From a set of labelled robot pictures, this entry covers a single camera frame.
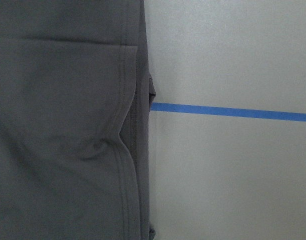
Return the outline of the dark brown t-shirt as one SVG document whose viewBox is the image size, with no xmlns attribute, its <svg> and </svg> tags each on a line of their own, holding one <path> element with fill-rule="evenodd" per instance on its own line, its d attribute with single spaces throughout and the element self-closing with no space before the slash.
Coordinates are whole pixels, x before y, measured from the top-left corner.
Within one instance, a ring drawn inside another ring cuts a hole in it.
<svg viewBox="0 0 306 240">
<path fill-rule="evenodd" d="M 151 240 L 144 1 L 0 0 L 0 240 Z"/>
</svg>

